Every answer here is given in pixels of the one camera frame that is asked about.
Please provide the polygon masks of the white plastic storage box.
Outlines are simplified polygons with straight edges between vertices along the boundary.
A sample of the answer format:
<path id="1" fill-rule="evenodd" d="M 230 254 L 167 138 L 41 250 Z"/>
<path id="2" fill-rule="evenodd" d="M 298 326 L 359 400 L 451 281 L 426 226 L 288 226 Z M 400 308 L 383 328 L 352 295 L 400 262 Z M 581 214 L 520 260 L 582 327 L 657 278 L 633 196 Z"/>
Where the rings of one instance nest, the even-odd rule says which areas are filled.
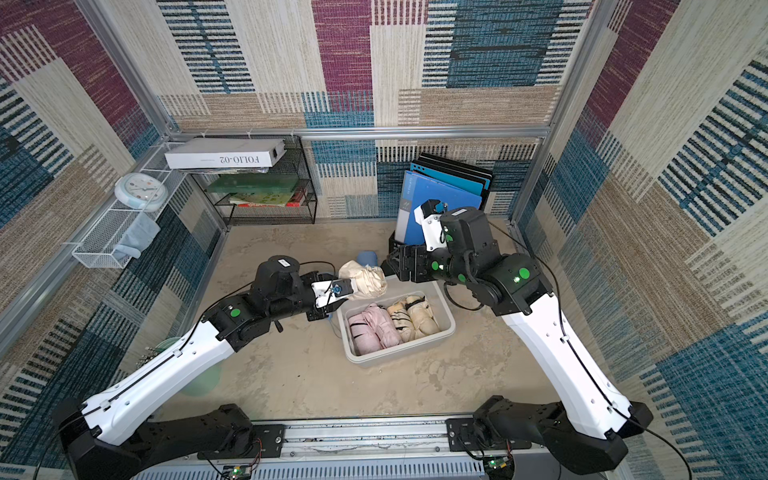
<path id="1" fill-rule="evenodd" d="M 456 330 L 436 282 L 405 283 L 394 276 L 382 296 L 348 301 L 335 317 L 347 359 L 366 368 L 433 347 Z"/>

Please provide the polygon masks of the beige umbrella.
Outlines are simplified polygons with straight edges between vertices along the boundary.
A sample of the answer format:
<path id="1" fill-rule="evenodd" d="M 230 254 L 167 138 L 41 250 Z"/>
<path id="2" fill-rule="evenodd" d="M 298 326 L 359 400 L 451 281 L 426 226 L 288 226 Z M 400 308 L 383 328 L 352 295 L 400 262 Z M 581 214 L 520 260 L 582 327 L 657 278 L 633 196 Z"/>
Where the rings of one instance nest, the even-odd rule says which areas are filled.
<path id="1" fill-rule="evenodd" d="M 350 279 L 354 283 L 351 300 L 375 299 L 384 295 L 388 283 L 383 270 L 378 266 L 363 266 L 355 260 L 345 263 L 339 270 L 341 279 Z"/>

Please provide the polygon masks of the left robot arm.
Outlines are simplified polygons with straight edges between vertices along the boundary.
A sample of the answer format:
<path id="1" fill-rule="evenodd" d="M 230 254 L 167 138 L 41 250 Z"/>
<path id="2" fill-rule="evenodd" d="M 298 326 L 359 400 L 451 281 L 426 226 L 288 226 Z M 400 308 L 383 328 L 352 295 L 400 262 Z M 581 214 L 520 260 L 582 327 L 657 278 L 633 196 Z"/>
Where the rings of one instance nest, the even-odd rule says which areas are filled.
<path id="1" fill-rule="evenodd" d="M 173 345 L 133 374 L 79 402 L 68 399 L 53 420 L 77 479 L 130 479 L 154 465 L 195 453 L 244 458 L 256 452 L 249 417 L 235 404 L 164 422 L 151 415 L 209 368 L 304 314 L 326 318 L 357 291 L 352 279 L 311 271 L 276 255 L 255 279 L 209 307 Z"/>

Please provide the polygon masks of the cream striped umbrella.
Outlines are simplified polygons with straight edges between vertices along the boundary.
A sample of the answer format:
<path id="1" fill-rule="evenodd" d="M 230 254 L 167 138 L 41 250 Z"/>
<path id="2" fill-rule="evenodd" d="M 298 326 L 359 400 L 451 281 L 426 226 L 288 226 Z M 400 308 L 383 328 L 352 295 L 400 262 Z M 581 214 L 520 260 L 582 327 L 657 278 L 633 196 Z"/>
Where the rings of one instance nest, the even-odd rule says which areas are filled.
<path id="1" fill-rule="evenodd" d="M 400 335 L 403 343 L 410 342 L 416 338 L 414 324 L 409 316 L 405 303 L 398 301 L 386 308 L 395 330 Z"/>

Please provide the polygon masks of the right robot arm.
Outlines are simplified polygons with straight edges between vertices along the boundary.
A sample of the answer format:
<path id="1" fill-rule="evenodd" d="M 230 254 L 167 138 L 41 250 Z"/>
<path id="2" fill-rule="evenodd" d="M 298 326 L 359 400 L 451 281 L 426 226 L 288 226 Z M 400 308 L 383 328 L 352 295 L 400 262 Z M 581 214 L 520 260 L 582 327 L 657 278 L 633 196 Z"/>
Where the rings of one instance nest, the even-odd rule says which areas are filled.
<path id="1" fill-rule="evenodd" d="M 523 441 L 545 447 L 574 474 L 616 469 L 628 453 L 626 439 L 642 434 L 653 416 L 589 354 L 566 320 L 554 278 L 525 253 L 502 253 L 492 224 L 474 207 L 450 210 L 431 199 L 410 218 L 422 234 L 415 245 L 393 240 L 385 270 L 401 281 L 466 287 L 523 341 L 559 396 L 547 404 L 490 397 L 474 412 L 461 446 L 481 451 Z"/>

